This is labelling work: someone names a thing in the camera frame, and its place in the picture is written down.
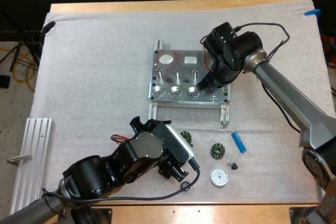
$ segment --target white round object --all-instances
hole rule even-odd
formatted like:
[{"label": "white round object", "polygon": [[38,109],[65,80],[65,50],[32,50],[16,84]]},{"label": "white round object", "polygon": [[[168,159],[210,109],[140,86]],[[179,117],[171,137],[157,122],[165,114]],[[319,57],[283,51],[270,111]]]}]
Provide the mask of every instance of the white round object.
[{"label": "white round object", "polygon": [[225,186],[228,180],[226,171],[222,169],[216,169],[211,173],[211,181],[215,186]]},{"label": "white round object", "polygon": [[159,62],[162,63],[162,64],[169,64],[173,61],[174,57],[171,56],[171,55],[162,55],[160,58],[159,58]]}]

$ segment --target black gear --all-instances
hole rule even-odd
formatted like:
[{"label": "black gear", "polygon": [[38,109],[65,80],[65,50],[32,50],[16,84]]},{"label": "black gear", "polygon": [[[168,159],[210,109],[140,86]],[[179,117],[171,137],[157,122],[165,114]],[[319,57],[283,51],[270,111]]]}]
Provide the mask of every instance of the black gear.
[{"label": "black gear", "polygon": [[221,159],[225,154],[225,148],[223,144],[216,143],[211,147],[211,157],[214,159]]},{"label": "black gear", "polygon": [[191,147],[193,147],[193,144],[191,143],[191,134],[190,134],[190,132],[188,132],[188,131],[182,131],[181,135],[183,136],[184,139],[187,140],[187,142],[189,143],[189,145]]}]

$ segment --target blue cylinder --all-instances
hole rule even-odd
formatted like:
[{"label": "blue cylinder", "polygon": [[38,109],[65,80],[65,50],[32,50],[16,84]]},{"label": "blue cylinder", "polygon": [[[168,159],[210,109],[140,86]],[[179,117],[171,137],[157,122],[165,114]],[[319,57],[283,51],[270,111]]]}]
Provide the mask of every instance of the blue cylinder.
[{"label": "blue cylinder", "polygon": [[235,143],[236,143],[236,145],[237,145],[237,147],[238,147],[240,153],[244,153],[244,152],[246,152],[247,150],[246,150],[246,148],[245,148],[245,145],[244,145],[243,142],[241,141],[241,139],[240,139],[238,133],[237,133],[237,132],[234,132],[234,133],[231,134],[231,136],[232,136],[233,140],[235,141]]}]

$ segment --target tripod leg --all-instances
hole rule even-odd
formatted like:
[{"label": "tripod leg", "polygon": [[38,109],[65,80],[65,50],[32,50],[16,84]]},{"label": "tripod leg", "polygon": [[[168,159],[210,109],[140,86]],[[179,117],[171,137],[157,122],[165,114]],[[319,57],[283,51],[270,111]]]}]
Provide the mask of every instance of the tripod leg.
[{"label": "tripod leg", "polygon": [[9,68],[9,71],[12,72],[13,71],[13,68],[14,68],[14,64],[17,60],[17,57],[19,56],[19,53],[20,53],[20,50],[21,50],[21,46],[23,45],[22,41],[20,40],[19,41],[19,44],[17,45],[17,48],[16,48],[16,51],[15,51],[15,55],[14,55],[14,59],[12,61],[12,64]]}]

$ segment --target metal fixture plate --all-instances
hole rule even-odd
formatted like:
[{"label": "metal fixture plate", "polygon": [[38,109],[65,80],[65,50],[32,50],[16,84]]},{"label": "metal fixture plate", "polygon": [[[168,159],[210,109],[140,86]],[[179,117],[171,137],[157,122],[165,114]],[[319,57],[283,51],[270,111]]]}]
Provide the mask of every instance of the metal fixture plate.
[{"label": "metal fixture plate", "polygon": [[10,214],[41,197],[52,124],[52,118],[27,119],[21,153],[14,159],[18,168]]},{"label": "metal fixture plate", "polygon": [[[215,90],[196,87],[208,70],[202,65],[202,51],[164,50],[163,41],[155,42],[149,88],[149,119],[156,118],[158,106],[220,109],[220,127],[229,121],[230,85]],[[207,55],[207,65],[211,57]]]}]

